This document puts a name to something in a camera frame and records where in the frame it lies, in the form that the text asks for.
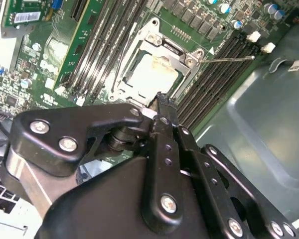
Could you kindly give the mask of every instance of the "black ram slot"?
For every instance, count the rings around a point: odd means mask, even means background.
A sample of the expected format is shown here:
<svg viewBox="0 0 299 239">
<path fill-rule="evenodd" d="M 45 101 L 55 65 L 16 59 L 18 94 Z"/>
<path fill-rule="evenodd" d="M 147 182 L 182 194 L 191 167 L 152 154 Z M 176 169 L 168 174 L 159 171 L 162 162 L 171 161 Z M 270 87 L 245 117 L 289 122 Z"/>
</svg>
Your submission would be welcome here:
<svg viewBox="0 0 299 239">
<path fill-rule="evenodd" d="M 71 18 L 79 21 L 87 0 L 75 0 L 71 9 Z"/>
<path fill-rule="evenodd" d="M 259 54 L 257 45 L 246 41 L 244 35 L 234 32 L 215 59 Z M 178 106 L 180 124 L 193 130 L 224 97 L 251 62 L 209 63 Z"/>
</svg>

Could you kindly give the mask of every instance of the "capacitor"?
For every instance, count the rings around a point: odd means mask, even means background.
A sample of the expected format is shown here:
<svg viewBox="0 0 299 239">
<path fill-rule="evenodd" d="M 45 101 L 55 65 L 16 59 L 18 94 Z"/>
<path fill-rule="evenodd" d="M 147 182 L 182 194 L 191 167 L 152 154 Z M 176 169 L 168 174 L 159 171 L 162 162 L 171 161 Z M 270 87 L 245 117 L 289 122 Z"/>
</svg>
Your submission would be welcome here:
<svg viewBox="0 0 299 239">
<path fill-rule="evenodd" d="M 207 3 L 208 5 L 212 5 L 212 4 L 217 3 L 217 0 L 206 0 L 206 3 Z"/>
<path fill-rule="evenodd" d="M 278 6 L 276 4 L 267 3 L 264 5 L 264 13 L 266 14 L 274 14 L 278 10 Z"/>
<path fill-rule="evenodd" d="M 20 81 L 20 86 L 24 89 L 28 89 L 31 85 L 32 85 L 32 81 L 28 78 Z"/>
<path fill-rule="evenodd" d="M 271 19 L 274 19 L 274 20 L 280 20 L 280 19 L 282 19 L 285 15 L 286 15 L 286 14 L 285 14 L 284 11 L 282 11 L 282 10 L 278 10 L 278 11 L 276 11 L 274 14 L 271 14 L 271 15 L 270 15 L 270 18 L 271 18 Z"/>
<path fill-rule="evenodd" d="M 230 12 L 230 5 L 228 3 L 222 3 L 218 7 L 218 11 L 220 14 L 225 14 Z"/>
<path fill-rule="evenodd" d="M 231 26 L 233 29 L 237 30 L 237 29 L 240 29 L 243 26 L 243 24 L 241 23 L 241 21 L 232 20 Z"/>
</svg>

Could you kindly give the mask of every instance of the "metal wire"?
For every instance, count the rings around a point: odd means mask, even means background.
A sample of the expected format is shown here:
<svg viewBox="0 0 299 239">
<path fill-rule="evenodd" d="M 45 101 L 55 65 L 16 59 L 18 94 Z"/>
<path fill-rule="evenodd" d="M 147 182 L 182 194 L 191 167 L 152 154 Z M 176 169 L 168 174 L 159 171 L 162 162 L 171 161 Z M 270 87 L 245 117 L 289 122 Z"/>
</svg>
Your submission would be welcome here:
<svg viewBox="0 0 299 239">
<path fill-rule="evenodd" d="M 242 58 L 220 58 L 212 60 L 201 60 L 200 63 L 213 63 L 213 62 L 237 62 L 237 61 L 251 61 L 254 60 L 255 56 L 245 56 Z"/>
</svg>

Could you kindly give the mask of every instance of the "ram slot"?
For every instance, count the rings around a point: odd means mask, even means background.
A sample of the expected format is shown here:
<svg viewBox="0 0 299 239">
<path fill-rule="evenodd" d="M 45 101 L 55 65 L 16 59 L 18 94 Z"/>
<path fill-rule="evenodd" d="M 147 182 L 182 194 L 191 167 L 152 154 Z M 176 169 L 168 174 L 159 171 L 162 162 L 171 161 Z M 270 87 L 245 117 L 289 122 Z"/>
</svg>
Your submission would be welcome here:
<svg viewBox="0 0 299 239">
<path fill-rule="evenodd" d="M 110 43 L 107 44 L 102 56 L 99 57 L 95 68 L 93 68 L 94 71 L 91 76 L 93 81 L 90 81 L 88 84 L 88 89 L 90 89 L 89 95 L 102 87 L 103 84 L 100 82 L 100 79 L 102 78 L 102 74 L 106 68 L 105 65 L 108 63 L 109 58 L 112 57 L 114 50 L 120 45 L 124 32 L 129 31 L 127 26 L 131 23 L 133 13 L 136 12 L 138 7 L 139 5 L 135 5 L 134 1 L 128 1 L 128 5 L 122 13 L 122 18 L 119 19 L 119 24 L 113 29 L 113 36 L 111 37 Z"/>
<path fill-rule="evenodd" d="M 115 46 L 111 49 L 111 54 L 110 54 L 111 57 L 108 60 L 108 64 L 106 65 L 106 67 L 104 69 L 101 79 L 98 81 L 97 85 L 95 84 L 92 87 L 92 90 L 90 92 L 92 102 L 97 98 L 98 94 L 100 93 L 100 90 L 104 84 L 104 81 L 108 78 L 114 64 L 117 62 L 117 59 L 119 59 L 120 54 L 122 53 L 122 51 L 124 49 L 124 46 L 126 44 L 128 44 L 128 39 L 129 39 L 130 31 L 133 27 L 133 24 L 134 24 L 134 22 L 136 22 L 139 19 L 144 7 L 146 6 L 146 3 L 147 3 L 147 0 L 141 1 L 139 8 L 137 9 L 132 20 L 126 27 L 127 30 L 124 32 L 121 42 L 118 44 L 115 44 Z"/>
<path fill-rule="evenodd" d="M 241 57 L 252 54 L 250 49 L 244 50 L 240 55 Z M 230 69 L 222 77 L 222 82 L 216 87 L 212 87 L 207 95 L 200 99 L 200 103 L 196 105 L 196 111 L 192 112 L 192 115 L 184 122 L 189 129 L 193 130 L 197 124 L 203 119 L 204 116 L 209 113 L 213 106 L 224 96 L 238 79 L 238 77 L 246 70 L 246 66 L 249 66 L 251 61 L 247 62 L 235 62 L 230 64 Z"/>
<path fill-rule="evenodd" d="M 96 47 L 98 41 L 100 41 L 101 35 L 104 34 L 105 26 L 106 26 L 106 18 L 111 14 L 109 4 L 111 0 L 106 0 L 100 15 L 91 31 L 91 36 L 89 37 L 86 46 L 83 50 L 83 53 L 77 63 L 73 73 L 70 76 L 71 82 L 69 87 L 71 90 L 77 91 L 77 85 L 80 85 L 84 78 L 82 77 L 88 67 L 88 64 L 91 60 L 91 55 L 93 54 L 93 49 Z"/>
</svg>

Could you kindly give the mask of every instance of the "hole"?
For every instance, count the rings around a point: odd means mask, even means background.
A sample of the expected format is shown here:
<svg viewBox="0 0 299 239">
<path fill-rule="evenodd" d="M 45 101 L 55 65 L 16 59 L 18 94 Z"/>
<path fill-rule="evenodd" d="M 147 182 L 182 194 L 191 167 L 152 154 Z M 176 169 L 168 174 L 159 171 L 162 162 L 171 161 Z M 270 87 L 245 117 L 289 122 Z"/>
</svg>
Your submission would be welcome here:
<svg viewBox="0 0 299 239">
<path fill-rule="evenodd" d="M 167 151 L 171 151 L 171 147 L 170 147 L 170 145 L 168 145 L 168 144 L 165 145 L 165 148 L 166 148 Z"/>
<path fill-rule="evenodd" d="M 240 220 L 244 222 L 247 217 L 247 212 L 246 212 L 245 207 L 237 198 L 231 197 L 230 199 L 231 199 L 232 203 L 234 204 L 234 207 L 238 213 Z"/>
<path fill-rule="evenodd" d="M 168 120 L 165 117 L 161 117 L 160 121 L 162 121 L 164 124 L 168 124 Z"/>
<path fill-rule="evenodd" d="M 172 163 L 172 161 L 169 159 L 169 158 L 166 158 L 165 159 L 165 163 L 166 163 L 166 165 L 168 165 L 168 166 L 171 166 L 173 163 Z"/>
<path fill-rule="evenodd" d="M 218 170 L 217 170 L 217 173 L 218 173 L 221 181 L 223 182 L 225 188 L 228 189 L 229 188 L 229 181 L 227 180 L 227 178 L 225 178 L 225 176 L 221 172 L 219 172 Z"/>
<path fill-rule="evenodd" d="M 217 186 L 218 182 L 217 182 L 216 179 L 212 178 L 211 181 L 212 181 L 212 183 L 213 183 L 215 186 Z"/>
</svg>

